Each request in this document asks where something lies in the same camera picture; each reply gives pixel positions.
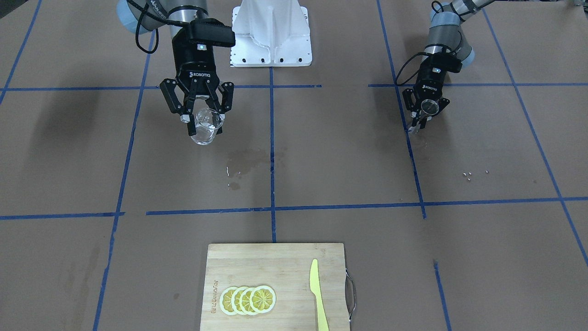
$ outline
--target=lemon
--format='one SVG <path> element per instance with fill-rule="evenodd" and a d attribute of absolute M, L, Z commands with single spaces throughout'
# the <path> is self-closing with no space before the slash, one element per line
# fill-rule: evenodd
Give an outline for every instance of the lemon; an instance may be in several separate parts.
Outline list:
<path fill-rule="evenodd" d="M 233 292 L 237 289 L 236 286 L 231 286 L 225 289 L 222 294 L 220 295 L 220 299 L 222 300 L 220 303 L 220 309 L 223 313 L 227 315 L 236 315 L 237 313 L 233 309 L 233 306 L 230 305 L 230 299 L 233 296 Z"/>
<path fill-rule="evenodd" d="M 239 298 L 239 308 L 245 315 L 257 315 L 253 308 L 251 308 L 251 303 L 249 298 L 251 297 L 251 293 L 255 290 L 255 287 L 250 287 L 241 293 L 241 298 Z"/>
<path fill-rule="evenodd" d="M 256 313 L 267 313 L 276 304 L 276 292 L 267 285 L 261 285 L 253 289 L 249 304 Z"/>
<path fill-rule="evenodd" d="M 230 305 L 233 308 L 233 311 L 239 315 L 246 315 L 244 312 L 241 311 L 240 301 L 241 301 L 241 294 L 243 294 L 243 291 L 245 291 L 248 288 L 249 288 L 248 286 L 238 287 L 233 292 L 233 295 L 230 298 Z"/>

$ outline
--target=yellow knife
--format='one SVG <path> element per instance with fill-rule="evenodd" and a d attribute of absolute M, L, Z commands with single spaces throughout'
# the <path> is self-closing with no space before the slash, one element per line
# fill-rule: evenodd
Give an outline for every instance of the yellow knife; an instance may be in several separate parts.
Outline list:
<path fill-rule="evenodd" d="M 329 331 L 327 316 L 323 307 L 323 297 L 320 294 L 319 261 L 317 259 L 312 260 L 310 265 L 310 291 L 316 297 L 316 315 L 319 320 L 319 331 Z"/>

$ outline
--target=white plastic bracket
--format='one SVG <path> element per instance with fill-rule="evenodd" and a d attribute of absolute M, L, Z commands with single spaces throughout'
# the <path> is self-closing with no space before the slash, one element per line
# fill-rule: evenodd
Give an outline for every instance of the white plastic bracket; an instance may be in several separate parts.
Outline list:
<path fill-rule="evenodd" d="M 232 67 L 304 67 L 312 63 L 308 10 L 298 0 L 243 0 L 233 9 Z"/>

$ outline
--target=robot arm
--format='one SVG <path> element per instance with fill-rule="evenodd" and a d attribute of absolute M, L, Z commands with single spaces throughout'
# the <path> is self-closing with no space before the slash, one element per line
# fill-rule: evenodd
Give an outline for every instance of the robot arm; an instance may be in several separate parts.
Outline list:
<path fill-rule="evenodd" d="M 164 79 L 159 88 L 170 111 L 188 125 L 190 136 L 196 135 L 196 100 L 204 100 L 224 118 L 232 108 L 235 86 L 232 82 L 221 84 L 213 47 L 235 46 L 235 33 L 231 27 L 208 18 L 206 0 L 119 0 L 117 13 L 123 25 L 136 34 L 170 26 L 176 77 Z M 184 94 L 181 102 L 176 87 Z"/>
<path fill-rule="evenodd" d="M 425 128 L 427 121 L 437 116 L 449 100 L 443 98 L 443 82 L 447 72 L 458 73 L 475 57 L 461 24 L 494 0 L 454 0 L 441 4 L 433 1 L 429 39 L 417 72 L 414 89 L 402 92 L 413 118 L 409 132 Z"/>

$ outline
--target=cutting board handle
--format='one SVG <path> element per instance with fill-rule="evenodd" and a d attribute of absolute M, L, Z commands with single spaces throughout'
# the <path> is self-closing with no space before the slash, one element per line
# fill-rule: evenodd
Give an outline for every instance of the cutting board handle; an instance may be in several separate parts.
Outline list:
<path fill-rule="evenodd" d="M 347 311 L 349 312 L 349 323 L 351 323 L 351 318 L 353 316 L 353 312 L 355 312 L 355 308 L 357 306 L 356 304 L 356 296 L 355 296 L 355 282 L 353 281 L 353 278 L 351 278 L 351 276 L 349 275 L 349 270 L 347 268 L 345 268 L 345 302 L 347 302 L 347 282 L 349 281 L 349 283 L 351 284 L 351 288 L 352 288 L 352 297 L 353 297 L 353 305 L 351 305 L 351 307 L 349 306 L 349 304 L 347 304 Z"/>

